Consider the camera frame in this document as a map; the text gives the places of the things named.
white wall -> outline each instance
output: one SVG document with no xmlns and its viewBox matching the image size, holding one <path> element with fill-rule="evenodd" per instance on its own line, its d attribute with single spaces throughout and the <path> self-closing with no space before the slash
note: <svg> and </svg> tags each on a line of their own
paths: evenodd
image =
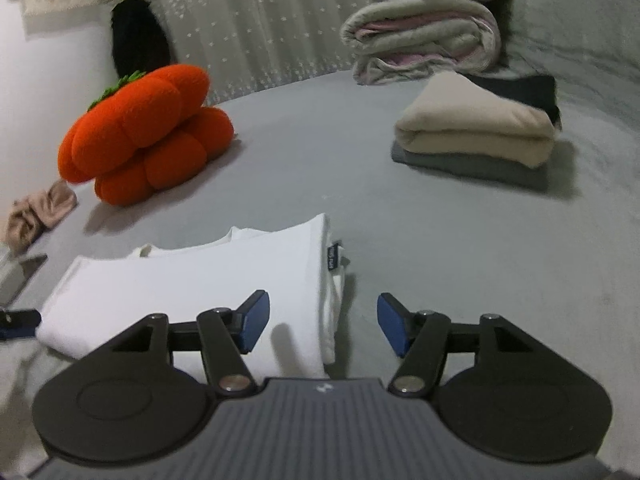
<svg viewBox="0 0 640 480">
<path fill-rule="evenodd" d="M 25 21 L 0 0 L 0 217 L 58 178 L 60 140 L 117 80 L 109 18 L 105 6 Z"/>
</svg>

green plush stem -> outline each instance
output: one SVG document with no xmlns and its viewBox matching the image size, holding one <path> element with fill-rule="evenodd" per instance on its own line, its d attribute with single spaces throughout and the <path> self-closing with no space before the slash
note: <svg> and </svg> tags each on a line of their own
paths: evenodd
<svg viewBox="0 0 640 480">
<path fill-rule="evenodd" d="M 116 83 L 115 86 L 107 88 L 104 92 L 102 92 L 102 95 L 98 99 L 96 99 L 93 103 L 91 103 L 91 105 L 87 108 L 87 112 L 92 108 L 94 108 L 98 103 L 101 103 L 102 101 L 104 101 L 107 97 L 111 97 L 112 95 L 114 95 L 123 86 L 126 86 L 129 83 L 133 83 L 134 81 L 140 79 L 145 75 L 146 75 L 146 72 L 140 72 L 140 70 L 136 70 L 133 74 L 124 76 Z"/>
</svg>

sheer curtain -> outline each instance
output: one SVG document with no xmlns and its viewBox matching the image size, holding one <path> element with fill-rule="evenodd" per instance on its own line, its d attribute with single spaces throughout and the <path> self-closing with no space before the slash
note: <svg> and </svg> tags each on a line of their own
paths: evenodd
<svg viewBox="0 0 640 480">
<path fill-rule="evenodd" d="M 372 0 L 150 0 L 180 62 L 206 68 L 210 103 L 351 67 L 338 30 Z"/>
</svg>

metal bolt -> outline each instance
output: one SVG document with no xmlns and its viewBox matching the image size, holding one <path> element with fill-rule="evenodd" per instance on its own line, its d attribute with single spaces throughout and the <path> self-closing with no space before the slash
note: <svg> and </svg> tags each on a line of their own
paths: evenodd
<svg viewBox="0 0 640 480">
<path fill-rule="evenodd" d="M 241 374 L 225 375 L 218 384 L 226 392 L 241 392 L 251 385 L 251 379 Z"/>
<path fill-rule="evenodd" d="M 424 381 L 415 375 L 403 375 L 394 381 L 394 388 L 404 394 L 414 394 L 424 388 Z"/>
</svg>

orange plush toy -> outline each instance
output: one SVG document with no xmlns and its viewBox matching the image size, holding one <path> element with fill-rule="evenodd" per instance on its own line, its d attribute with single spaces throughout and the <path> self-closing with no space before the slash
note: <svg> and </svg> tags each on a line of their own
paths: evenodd
<svg viewBox="0 0 640 480">
<path fill-rule="evenodd" d="M 73 184 L 94 178 L 96 195 L 112 205 L 189 180 L 234 136 L 222 110 L 202 107 L 208 90 L 207 73 L 191 65 L 121 79 L 62 140 L 60 176 Z"/>
</svg>

